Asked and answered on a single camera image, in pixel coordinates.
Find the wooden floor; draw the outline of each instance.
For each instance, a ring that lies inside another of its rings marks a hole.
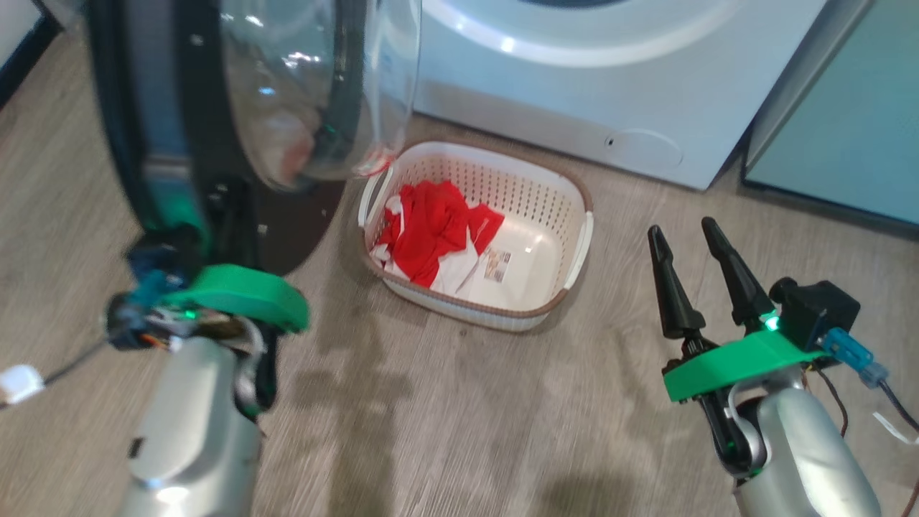
[[[668,402],[645,232],[660,224],[715,340],[741,332],[699,220],[714,216],[766,286],[830,279],[862,303],[854,328],[919,412],[919,246],[752,201],[728,174],[683,190],[419,119],[415,139],[499,149],[573,172],[596,205],[583,279],[538,330],[513,336],[408,304],[351,246],[355,194],[290,281],[311,330],[283,343],[280,400],[256,516],[736,515],[731,481],[695,406]],[[0,112],[0,365],[49,372],[100,336],[108,297],[130,286],[121,252],[138,226],[119,193],[79,36],[55,41]],[[126,451],[165,354],[105,350],[47,393],[0,413],[0,515],[107,516],[128,482]],[[852,416],[847,441],[899,515],[919,448],[877,392],[830,377]],[[815,393],[838,421],[816,378]]]

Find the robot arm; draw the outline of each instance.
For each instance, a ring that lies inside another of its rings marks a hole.
[[[236,402],[249,359],[208,338],[175,352],[131,444],[119,516],[249,515],[262,447]]]
[[[657,226],[648,233],[664,335],[683,339],[683,357],[663,369],[674,401],[697,401],[715,451],[736,480],[742,515],[879,517],[878,498],[823,405],[805,391],[802,366],[837,363],[815,347],[833,328],[848,331],[858,303],[829,282],[799,288],[785,279],[772,299],[713,219],[702,221],[746,337],[717,346],[701,335],[705,318],[686,297],[673,253]],[[765,390],[766,395],[741,395]]]

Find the green 3d-printed mount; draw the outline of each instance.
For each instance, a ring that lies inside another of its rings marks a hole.
[[[162,302],[251,317],[289,333],[301,332],[310,323],[306,300],[283,278],[233,264],[204,268],[188,289],[167,294]]]
[[[667,394],[674,402],[734,385],[792,364],[826,357],[823,351],[805,352],[780,332],[763,330],[706,351],[664,374]]]

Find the white plastic basket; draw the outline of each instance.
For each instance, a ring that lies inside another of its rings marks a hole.
[[[500,283],[473,272],[469,299],[436,293],[398,278],[369,258],[380,238],[383,205],[405,184],[449,180],[471,203],[505,215],[491,247],[510,253]],[[357,209],[365,262],[395,293],[446,316],[512,332],[546,318],[577,280],[594,231],[593,205],[575,178],[510,156],[441,142],[405,151],[384,175],[368,180]]]

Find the blue connector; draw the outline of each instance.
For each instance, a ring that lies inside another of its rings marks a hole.
[[[175,290],[170,287],[165,272],[152,270],[138,281],[137,289],[131,292],[128,303],[139,306],[146,313],[151,307],[158,304],[165,294]]]
[[[874,361],[874,354],[866,349],[841,328],[832,328],[823,337],[821,346],[826,353],[839,362],[844,362],[858,373],[858,377],[867,387],[874,389],[887,379],[888,371],[882,364]]]

